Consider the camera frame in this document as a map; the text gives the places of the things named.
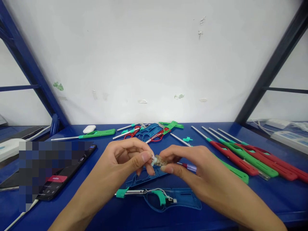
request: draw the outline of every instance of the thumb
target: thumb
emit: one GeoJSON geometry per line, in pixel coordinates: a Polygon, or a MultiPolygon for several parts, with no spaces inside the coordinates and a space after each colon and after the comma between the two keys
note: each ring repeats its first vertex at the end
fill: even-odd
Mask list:
{"type": "Polygon", "coordinates": [[[141,152],[124,164],[125,170],[127,171],[128,174],[131,174],[137,169],[143,167],[144,164],[148,162],[149,159],[151,159],[151,157],[152,157],[152,152],[150,151],[141,152]]]}
{"type": "Polygon", "coordinates": [[[196,177],[194,173],[179,164],[167,164],[160,167],[160,169],[163,172],[178,176],[179,178],[183,179],[188,185],[196,177]]]}

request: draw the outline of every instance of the phone screen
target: phone screen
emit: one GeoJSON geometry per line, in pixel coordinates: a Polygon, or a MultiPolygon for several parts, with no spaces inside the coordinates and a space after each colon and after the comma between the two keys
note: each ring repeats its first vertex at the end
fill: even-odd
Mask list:
{"type": "Polygon", "coordinates": [[[37,199],[48,201],[54,198],[96,149],[96,147],[96,145],[91,145],[89,150],[87,150],[77,164],[65,167],[53,174],[44,184],[42,190],[37,196],[37,199]]]}

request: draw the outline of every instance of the white wall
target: white wall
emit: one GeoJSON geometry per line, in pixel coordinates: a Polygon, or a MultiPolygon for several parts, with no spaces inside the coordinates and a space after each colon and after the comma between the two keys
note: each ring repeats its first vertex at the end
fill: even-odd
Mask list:
{"type": "Polygon", "coordinates": [[[300,3],[6,1],[72,124],[234,121],[300,3]]]}
{"type": "MultiPolygon", "coordinates": [[[[0,39],[0,86],[29,85],[0,39]]],[[[0,92],[0,114],[9,125],[49,125],[51,117],[32,89],[0,92]]]]}
{"type": "MultiPolygon", "coordinates": [[[[308,90],[308,30],[270,86],[308,90]]],[[[307,121],[308,95],[267,91],[251,114],[250,119],[267,118],[307,121]]]]}

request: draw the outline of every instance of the fingernail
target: fingernail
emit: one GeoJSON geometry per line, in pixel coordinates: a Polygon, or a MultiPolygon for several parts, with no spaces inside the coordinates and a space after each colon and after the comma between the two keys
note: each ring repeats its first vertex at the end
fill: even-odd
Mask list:
{"type": "Polygon", "coordinates": [[[149,151],[144,151],[143,153],[141,153],[141,156],[142,156],[143,162],[145,163],[152,157],[152,153],[149,151]]]}
{"type": "Polygon", "coordinates": [[[168,166],[166,167],[165,165],[163,165],[162,167],[160,167],[161,171],[172,174],[173,173],[173,168],[168,166]]]}

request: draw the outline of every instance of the smartphone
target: smartphone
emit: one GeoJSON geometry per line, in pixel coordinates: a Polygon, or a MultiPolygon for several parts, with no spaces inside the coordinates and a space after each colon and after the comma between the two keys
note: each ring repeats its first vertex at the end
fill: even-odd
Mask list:
{"type": "Polygon", "coordinates": [[[64,188],[66,183],[76,173],[80,166],[87,160],[87,158],[92,154],[96,147],[97,146],[95,144],[91,145],[77,164],[65,167],[53,174],[44,184],[36,199],[43,201],[49,201],[53,199],[64,188]]]}
{"type": "Polygon", "coordinates": [[[19,188],[19,170],[0,184],[0,192],[19,188]]]}

